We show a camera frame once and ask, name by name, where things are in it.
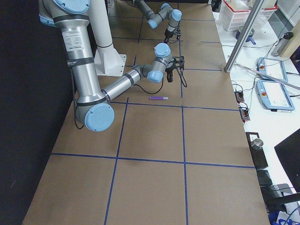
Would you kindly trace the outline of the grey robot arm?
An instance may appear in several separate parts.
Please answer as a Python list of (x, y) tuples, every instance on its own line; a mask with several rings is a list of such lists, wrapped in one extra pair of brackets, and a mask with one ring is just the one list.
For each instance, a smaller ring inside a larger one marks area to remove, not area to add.
[(175, 58), (164, 42), (155, 46), (151, 64), (135, 65), (125, 73), (126, 56), (113, 46), (103, 0), (41, 0), (39, 17), (42, 24), (61, 30), (79, 95), (74, 118), (91, 131), (104, 131), (113, 123), (111, 100), (143, 78), (159, 83), (173, 70)]
[(164, 42), (166, 44), (169, 43), (169, 39), (171, 39), (174, 35), (176, 36), (176, 40), (180, 39), (181, 31), (179, 26), (182, 17), (182, 12), (180, 10), (174, 9), (168, 3), (163, 3), (160, 11), (155, 13), (143, 0), (133, 0), (132, 3), (146, 17), (147, 23), (152, 29), (155, 29), (165, 20), (169, 21), (165, 30)]

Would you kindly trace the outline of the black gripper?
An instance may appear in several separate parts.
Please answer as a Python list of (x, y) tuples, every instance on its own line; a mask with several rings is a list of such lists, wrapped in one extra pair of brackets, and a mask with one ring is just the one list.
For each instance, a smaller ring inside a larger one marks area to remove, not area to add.
[(173, 81), (173, 70), (176, 68), (176, 59), (173, 58), (172, 61), (166, 66), (165, 72), (167, 73), (167, 81), (171, 83)]
[(180, 31), (179, 30), (173, 30), (173, 31), (169, 31), (168, 29), (165, 30), (165, 39), (164, 42), (166, 44), (169, 43), (169, 39), (173, 37), (173, 35), (176, 36), (177, 39), (179, 39), (180, 36)]

